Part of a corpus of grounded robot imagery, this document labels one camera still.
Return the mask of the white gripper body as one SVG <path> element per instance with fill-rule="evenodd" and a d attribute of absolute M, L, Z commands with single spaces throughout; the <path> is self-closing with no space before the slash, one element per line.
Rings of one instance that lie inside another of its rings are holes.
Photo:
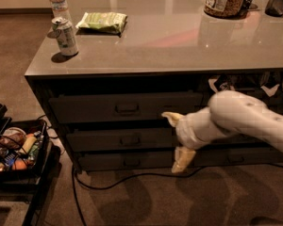
<path fill-rule="evenodd" d="M 175 127 L 179 142 L 191 150 L 199 150 L 216 139 L 229 137 L 230 133 L 218 127 L 210 116 L 207 107 L 182 116 Z"/>

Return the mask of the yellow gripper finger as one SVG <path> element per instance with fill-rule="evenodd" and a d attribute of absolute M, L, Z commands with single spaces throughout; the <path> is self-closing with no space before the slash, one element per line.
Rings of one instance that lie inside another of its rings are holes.
<path fill-rule="evenodd" d="M 179 120 L 182 118 L 181 114 L 175 112 L 163 112 L 161 116 L 166 118 L 173 127 L 176 127 Z"/>
<path fill-rule="evenodd" d="M 175 148 L 175 161 L 172 166 L 172 173 L 183 172 L 192 162 L 196 155 L 196 151 L 186 147 Z"/>

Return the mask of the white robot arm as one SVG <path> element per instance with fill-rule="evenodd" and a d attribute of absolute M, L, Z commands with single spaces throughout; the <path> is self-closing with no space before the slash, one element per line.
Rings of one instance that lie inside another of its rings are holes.
<path fill-rule="evenodd" d="M 175 148 L 173 173 L 184 171 L 196 151 L 210 142 L 237 134 L 258 138 L 283 153 L 283 115 L 261 100 L 234 90 L 215 93 L 197 112 L 164 112 L 162 117 L 174 127 L 180 142 Z"/>

